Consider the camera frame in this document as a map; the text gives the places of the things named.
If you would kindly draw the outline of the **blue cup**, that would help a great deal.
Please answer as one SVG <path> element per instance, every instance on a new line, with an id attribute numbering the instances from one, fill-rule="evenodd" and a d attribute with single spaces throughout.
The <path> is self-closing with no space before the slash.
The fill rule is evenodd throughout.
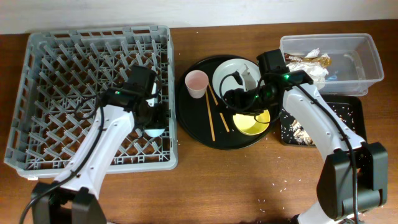
<path id="1" fill-rule="evenodd" d="M 156 138 L 161 136 L 165 131 L 165 127 L 160 127 L 160 128 L 144 128 L 144 132 L 151 138 Z"/>

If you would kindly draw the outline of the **yellow bowl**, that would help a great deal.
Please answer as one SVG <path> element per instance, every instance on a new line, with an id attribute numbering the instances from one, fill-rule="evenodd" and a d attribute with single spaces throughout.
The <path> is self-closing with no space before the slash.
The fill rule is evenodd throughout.
<path id="1" fill-rule="evenodd" d="M 271 121 L 271 116 L 268 110 L 257 116 L 235 114 L 233 115 L 233 122 L 237 130 L 247 136 L 254 136 L 263 133 Z"/>

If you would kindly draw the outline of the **food scraps with rice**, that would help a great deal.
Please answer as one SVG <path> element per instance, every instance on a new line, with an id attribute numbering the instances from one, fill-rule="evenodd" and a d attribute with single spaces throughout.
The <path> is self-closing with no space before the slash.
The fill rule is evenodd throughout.
<path id="1" fill-rule="evenodd" d="M 357 107 L 348 103 L 327 102 L 327 104 L 347 127 L 359 134 L 359 125 L 363 124 L 363 119 L 359 118 L 361 113 Z M 281 115 L 280 130 L 282 143 L 297 146 L 315 145 L 303 126 L 291 114 L 282 109 Z"/>

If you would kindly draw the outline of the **pink cup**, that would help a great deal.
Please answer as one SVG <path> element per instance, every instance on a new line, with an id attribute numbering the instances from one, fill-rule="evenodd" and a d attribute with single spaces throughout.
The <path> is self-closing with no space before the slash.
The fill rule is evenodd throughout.
<path id="1" fill-rule="evenodd" d="M 192 98 L 199 99 L 205 95 L 209 84 L 208 75 L 201 70 L 188 72 L 185 77 L 185 85 Z"/>

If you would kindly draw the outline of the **white napkin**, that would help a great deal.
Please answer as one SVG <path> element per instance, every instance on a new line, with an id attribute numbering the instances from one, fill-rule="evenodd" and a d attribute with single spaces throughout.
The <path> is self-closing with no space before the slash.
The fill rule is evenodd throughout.
<path id="1" fill-rule="evenodd" d="M 320 49 L 313 49 L 311 52 L 306 54 L 304 56 L 305 58 L 312 58 L 312 57 L 320 57 Z M 321 90 L 322 88 L 325 87 L 325 82 L 326 82 L 326 76 L 329 74 L 328 67 L 323 68 L 317 64 L 310 64 L 310 63 L 288 63 L 286 62 L 288 68 L 290 69 L 291 72 L 293 71 L 298 71 L 298 70 L 303 70 L 306 72 L 310 78 L 313 80 L 314 85 L 318 88 L 318 90 Z"/>

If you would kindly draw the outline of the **gold snack wrapper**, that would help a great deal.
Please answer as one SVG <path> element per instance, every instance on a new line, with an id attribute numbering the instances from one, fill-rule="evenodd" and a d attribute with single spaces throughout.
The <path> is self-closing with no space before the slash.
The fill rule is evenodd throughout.
<path id="1" fill-rule="evenodd" d="M 317 64 L 323 68 L 327 68 L 332 64 L 332 60 L 327 55 L 322 55 L 320 57 L 305 58 L 299 57 L 292 54 L 284 53 L 284 59 L 288 63 L 310 63 Z"/>

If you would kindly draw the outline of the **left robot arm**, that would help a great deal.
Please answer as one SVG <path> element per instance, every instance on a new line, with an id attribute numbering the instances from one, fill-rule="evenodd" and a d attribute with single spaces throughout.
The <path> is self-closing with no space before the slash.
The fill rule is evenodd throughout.
<path id="1" fill-rule="evenodd" d="M 157 138 L 167 127 L 167 112 L 157 102 L 161 77 L 137 65 L 129 71 L 124 83 L 94 96 L 96 109 L 88 134 L 51 184 L 35 186 L 21 223 L 28 211 L 34 223 L 107 223 L 98 198 L 116 151 L 135 129 Z"/>

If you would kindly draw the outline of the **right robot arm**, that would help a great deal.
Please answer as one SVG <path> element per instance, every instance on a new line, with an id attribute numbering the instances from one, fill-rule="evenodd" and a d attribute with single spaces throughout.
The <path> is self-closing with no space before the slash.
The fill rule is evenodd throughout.
<path id="1" fill-rule="evenodd" d="M 309 134 L 324 165 L 317 184 L 317 201 L 291 223 L 360 223 L 359 214 L 387 201 L 388 154 L 357 135 L 322 98 L 303 70 L 290 71 L 277 49 L 257 56 L 259 79 L 246 88 L 246 65 L 229 74 L 238 88 L 218 93 L 227 109 L 256 116 L 276 106 L 290 113 Z"/>

